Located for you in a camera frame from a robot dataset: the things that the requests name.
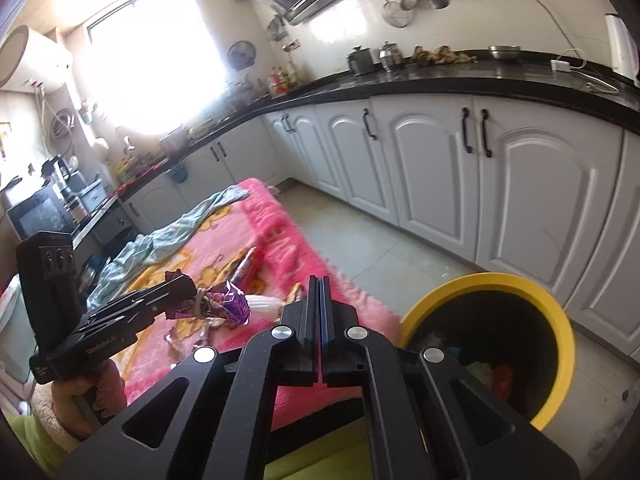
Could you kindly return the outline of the green sleeve left forearm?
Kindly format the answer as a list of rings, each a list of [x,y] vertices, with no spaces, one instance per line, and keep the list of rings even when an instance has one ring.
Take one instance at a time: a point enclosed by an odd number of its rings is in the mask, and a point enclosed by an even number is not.
[[[35,388],[32,414],[4,413],[4,416],[23,448],[49,478],[54,476],[64,458],[80,445],[58,421],[50,385]]]

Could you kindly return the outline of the left hand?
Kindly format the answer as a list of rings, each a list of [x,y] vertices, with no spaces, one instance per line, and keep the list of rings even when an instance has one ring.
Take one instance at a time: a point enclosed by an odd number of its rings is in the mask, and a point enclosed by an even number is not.
[[[90,373],[69,382],[55,380],[50,385],[52,408],[58,422],[73,437],[85,440],[96,430],[85,413],[78,408],[76,399],[87,393],[94,397],[91,411],[111,418],[127,407],[125,383],[112,360],[105,361]]]

